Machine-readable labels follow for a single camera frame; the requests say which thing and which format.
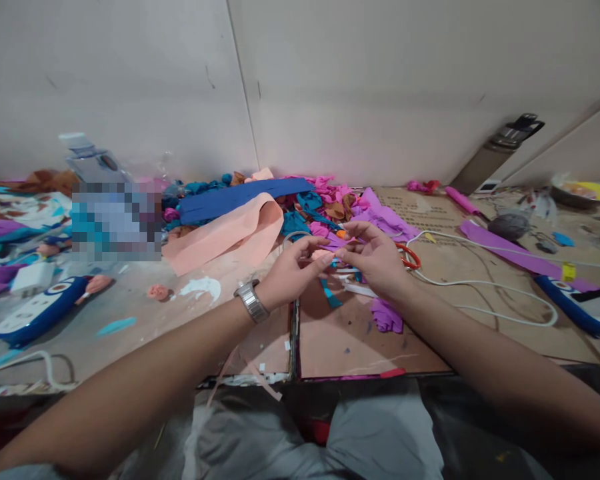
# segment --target bottle cap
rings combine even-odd
[[[82,132],[61,133],[58,135],[58,138],[69,150],[90,148],[93,146],[93,142]]]

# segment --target blue power strip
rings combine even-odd
[[[69,277],[34,298],[0,322],[0,340],[20,348],[51,330],[71,310],[89,281]]]
[[[572,294],[580,293],[578,290],[565,282],[546,275],[539,275],[534,280],[578,328],[594,338],[600,338],[600,315],[592,316],[588,314],[578,305],[576,300],[571,298]]]

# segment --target orange scissors handle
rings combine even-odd
[[[402,260],[402,263],[405,264],[405,267],[408,267],[412,270],[418,270],[418,268],[420,268],[422,266],[422,263],[420,262],[420,258],[413,252],[413,250],[411,250],[410,248],[407,248],[404,245],[401,245],[400,243],[394,242],[396,248],[400,249],[400,250],[404,250],[406,252],[406,254],[408,254],[408,256],[410,256],[413,261],[415,263],[411,263],[410,261],[408,261],[406,258],[400,256],[400,259]]]

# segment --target gray yarn ball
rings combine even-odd
[[[491,220],[487,228],[505,240],[516,241],[529,232],[531,224],[524,215],[505,213]]]

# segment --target pink rolling pin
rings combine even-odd
[[[462,193],[458,192],[458,190],[456,190],[455,188],[447,187],[447,188],[445,188],[445,192],[447,192],[447,196],[451,200],[456,202],[458,205],[460,205],[462,208],[464,208],[464,210],[468,211],[470,214],[480,216],[480,218],[482,218],[482,220],[484,220],[487,223],[489,223],[491,221],[484,213],[482,213],[480,210],[478,210],[474,206],[474,204],[472,204],[469,201],[468,198],[466,198]]]

